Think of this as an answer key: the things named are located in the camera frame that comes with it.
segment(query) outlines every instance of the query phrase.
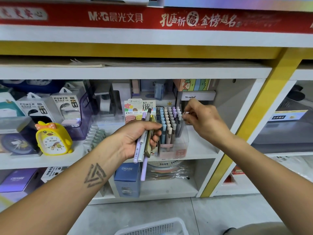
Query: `hand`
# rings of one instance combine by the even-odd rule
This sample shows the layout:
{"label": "hand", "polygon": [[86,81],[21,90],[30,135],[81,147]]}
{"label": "hand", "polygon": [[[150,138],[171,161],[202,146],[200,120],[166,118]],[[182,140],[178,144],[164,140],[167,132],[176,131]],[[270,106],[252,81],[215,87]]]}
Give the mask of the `hand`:
{"label": "hand", "polygon": [[182,118],[191,124],[196,132],[214,146],[221,148],[234,135],[219,116],[215,106],[203,105],[196,99],[189,100]]}
{"label": "hand", "polygon": [[112,136],[121,143],[121,153],[125,160],[133,158],[136,149],[136,140],[141,137],[145,130],[154,130],[154,135],[150,139],[150,144],[154,149],[159,136],[161,136],[161,124],[151,121],[133,120],[119,128]]}

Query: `tattoo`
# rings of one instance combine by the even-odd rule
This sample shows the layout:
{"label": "tattoo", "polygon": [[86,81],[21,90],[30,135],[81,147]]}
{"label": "tattoo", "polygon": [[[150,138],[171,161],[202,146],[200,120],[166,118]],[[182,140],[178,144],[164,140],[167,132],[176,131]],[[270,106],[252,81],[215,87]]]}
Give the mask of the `tattoo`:
{"label": "tattoo", "polygon": [[96,164],[96,166],[91,164],[84,183],[88,183],[87,188],[93,187],[95,185],[103,183],[105,177],[106,174],[98,163]]}

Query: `pants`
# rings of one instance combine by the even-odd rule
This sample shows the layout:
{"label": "pants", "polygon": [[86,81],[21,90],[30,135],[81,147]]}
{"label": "pants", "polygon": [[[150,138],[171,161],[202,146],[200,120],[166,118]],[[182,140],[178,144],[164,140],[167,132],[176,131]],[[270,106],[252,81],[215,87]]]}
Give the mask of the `pants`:
{"label": "pants", "polygon": [[266,222],[232,229],[227,235],[292,235],[292,233],[282,222]]}

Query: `floor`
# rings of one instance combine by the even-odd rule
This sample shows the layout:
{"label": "floor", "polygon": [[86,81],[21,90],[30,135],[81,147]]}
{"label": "floor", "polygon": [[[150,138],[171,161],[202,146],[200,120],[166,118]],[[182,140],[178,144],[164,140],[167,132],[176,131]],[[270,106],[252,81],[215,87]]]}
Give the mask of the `floor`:
{"label": "floor", "polygon": [[119,229],[180,217],[190,235],[220,235],[229,227],[281,221],[261,195],[181,198],[89,205],[68,235],[114,235]]}

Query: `blue box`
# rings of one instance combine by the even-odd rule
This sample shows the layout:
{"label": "blue box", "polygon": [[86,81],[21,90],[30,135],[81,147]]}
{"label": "blue box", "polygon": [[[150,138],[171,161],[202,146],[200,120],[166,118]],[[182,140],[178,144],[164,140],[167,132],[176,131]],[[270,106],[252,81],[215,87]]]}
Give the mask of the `blue box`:
{"label": "blue box", "polygon": [[114,182],[120,197],[140,195],[140,163],[123,163],[115,172]]}

